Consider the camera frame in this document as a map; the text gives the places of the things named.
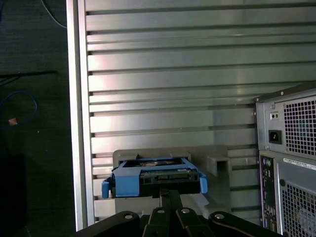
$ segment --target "metal slat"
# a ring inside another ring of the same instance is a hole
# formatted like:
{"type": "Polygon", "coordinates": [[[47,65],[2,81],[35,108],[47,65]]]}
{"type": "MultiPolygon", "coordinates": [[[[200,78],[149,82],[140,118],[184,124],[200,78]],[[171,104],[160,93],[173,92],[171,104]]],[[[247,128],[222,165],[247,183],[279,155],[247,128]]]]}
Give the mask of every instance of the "metal slat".
{"type": "Polygon", "coordinates": [[[190,108],[203,106],[219,106],[219,105],[245,105],[253,102],[253,96],[232,97],[232,98],[213,98],[213,99],[182,99],[168,101],[144,101],[130,103],[110,103],[91,105],[90,112],[123,112],[132,110],[156,110],[168,108],[190,108]]]}
{"type": "Polygon", "coordinates": [[[260,184],[258,169],[233,170],[229,178],[231,187],[253,186],[260,184]]]}
{"type": "Polygon", "coordinates": [[[248,37],[286,37],[286,36],[310,36],[316,32],[315,26],[274,26],[265,28],[228,28],[228,29],[186,29],[177,31],[153,31],[153,32],[127,32],[87,35],[87,42],[91,43],[115,43],[115,42],[142,42],[149,41],[167,42],[169,40],[194,40],[194,39],[247,39],[248,37]]]}
{"type": "Polygon", "coordinates": [[[234,37],[216,39],[173,39],[166,41],[143,41],[143,42],[105,42],[88,44],[88,51],[111,51],[150,48],[181,48],[181,47],[210,47],[210,46],[241,46],[254,44],[276,44],[276,43],[302,43],[316,42],[316,35],[294,35],[294,36],[266,36],[266,37],[234,37]]]}
{"type": "Polygon", "coordinates": [[[92,159],[92,165],[98,166],[98,165],[112,165],[113,164],[113,158],[107,157],[107,158],[93,158],[92,159]]]}
{"type": "Polygon", "coordinates": [[[93,175],[109,175],[112,173],[113,166],[96,166],[92,168],[93,175]]]}
{"type": "Polygon", "coordinates": [[[238,149],[238,150],[228,150],[229,158],[238,158],[238,157],[257,157],[259,154],[257,148],[251,149],[238,149]]]}
{"type": "Polygon", "coordinates": [[[233,211],[232,214],[242,219],[256,218],[261,215],[260,210],[233,211]]]}
{"type": "Polygon", "coordinates": [[[86,17],[86,28],[87,31],[106,31],[305,23],[316,21],[315,9],[315,7],[293,7],[88,15],[86,17]]]}
{"type": "Polygon", "coordinates": [[[233,97],[240,95],[255,95],[258,93],[269,93],[270,91],[285,87],[296,85],[293,84],[275,84],[275,85],[261,85],[261,86],[228,86],[228,87],[197,87],[197,88],[180,88],[171,90],[149,90],[136,91],[125,93],[111,93],[111,94],[94,94],[90,96],[90,103],[117,103],[117,102],[132,102],[132,101],[154,101],[154,100],[176,100],[176,99],[198,99],[198,98],[218,98],[218,97],[233,97]]]}
{"type": "Polygon", "coordinates": [[[254,128],[223,131],[179,132],[168,134],[146,134],[91,139],[92,153],[110,153],[122,149],[189,147],[206,145],[255,144],[254,128]]]}
{"type": "Polygon", "coordinates": [[[257,161],[258,157],[240,157],[230,159],[231,166],[255,165],[257,164],[257,161]]]}
{"type": "Polygon", "coordinates": [[[254,109],[114,115],[90,118],[92,133],[255,123],[254,109]]]}
{"type": "Polygon", "coordinates": [[[293,63],[316,60],[312,45],[187,49],[89,55],[89,71],[200,67],[262,63],[293,63]]]}
{"type": "Polygon", "coordinates": [[[89,76],[89,91],[238,85],[313,80],[315,64],[229,67],[89,76]]]}
{"type": "MultiPolygon", "coordinates": [[[[200,212],[191,195],[180,195],[183,206],[200,212]]],[[[135,213],[150,214],[152,210],[159,207],[159,198],[138,197],[138,198],[118,198],[116,199],[116,212],[133,211],[135,213]]]]}
{"type": "Polygon", "coordinates": [[[115,214],[115,200],[95,200],[94,201],[94,216],[107,218],[115,214]]]}
{"type": "Polygon", "coordinates": [[[104,179],[94,179],[93,180],[93,195],[102,196],[102,182],[104,179]]]}
{"type": "Polygon", "coordinates": [[[184,8],[184,7],[207,7],[207,6],[246,6],[246,5],[268,5],[286,3],[310,3],[308,0],[86,0],[87,11],[98,10],[130,10],[130,9],[155,9],[155,8],[184,8]]]}
{"type": "Polygon", "coordinates": [[[260,190],[231,192],[231,205],[232,208],[260,206],[260,190]]]}

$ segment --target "computer tower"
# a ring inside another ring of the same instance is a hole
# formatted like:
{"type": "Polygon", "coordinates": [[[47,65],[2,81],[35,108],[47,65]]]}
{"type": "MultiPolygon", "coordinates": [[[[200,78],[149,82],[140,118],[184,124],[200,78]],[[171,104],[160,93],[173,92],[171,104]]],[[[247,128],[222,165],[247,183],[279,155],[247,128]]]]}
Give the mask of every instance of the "computer tower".
{"type": "Polygon", "coordinates": [[[255,98],[262,221],[284,236],[316,236],[316,82],[255,98]]]}
{"type": "Polygon", "coordinates": [[[316,161],[259,155],[263,226],[284,236],[316,236],[316,161]]]}

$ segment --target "black mounting arm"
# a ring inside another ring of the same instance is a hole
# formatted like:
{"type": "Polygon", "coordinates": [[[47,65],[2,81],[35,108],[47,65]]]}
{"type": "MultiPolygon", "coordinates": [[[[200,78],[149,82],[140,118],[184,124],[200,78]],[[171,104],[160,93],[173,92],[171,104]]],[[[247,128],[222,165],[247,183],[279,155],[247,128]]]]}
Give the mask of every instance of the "black mounting arm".
{"type": "Polygon", "coordinates": [[[208,219],[183,207],[177,190],[160,190],[160,207],[139,217],[123,211],[76,233],[77,237],[281,237],[281,235],[227,212],[208,219]]]}

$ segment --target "label sticker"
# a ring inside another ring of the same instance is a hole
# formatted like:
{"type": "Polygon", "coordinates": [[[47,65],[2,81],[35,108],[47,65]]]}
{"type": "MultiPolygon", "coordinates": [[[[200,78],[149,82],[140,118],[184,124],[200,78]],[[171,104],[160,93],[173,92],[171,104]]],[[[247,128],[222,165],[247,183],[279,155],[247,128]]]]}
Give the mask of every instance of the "label sticker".
{"type": "Polygon", "coordinates": [[[294,164],[300,167],[304,167],[307,169],[312,169],[312,170],[316,170],[316,165],[312,165],[312,164],[306,164],[304,162],[300,162],[297,160],[292,160],[292,159],[287,159],[287,158],[283,158],[283,161],[289,164],[294,164]]]}

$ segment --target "corrugated metal panel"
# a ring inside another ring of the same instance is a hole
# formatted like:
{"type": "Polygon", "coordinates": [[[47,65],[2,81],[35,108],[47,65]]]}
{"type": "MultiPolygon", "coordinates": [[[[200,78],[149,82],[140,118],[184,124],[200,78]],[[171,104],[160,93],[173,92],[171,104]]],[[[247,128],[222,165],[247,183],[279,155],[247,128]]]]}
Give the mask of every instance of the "corrugated metal panel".
{"type": "Polygon", "coordinates": [[[114,214],[113,200],[94,196],[115,150],[217,144],[235,167],[233,211],[257,222],[252,98],[314,80],[315,10],[308,0],[80,0],[88,223],[114,214]]]}

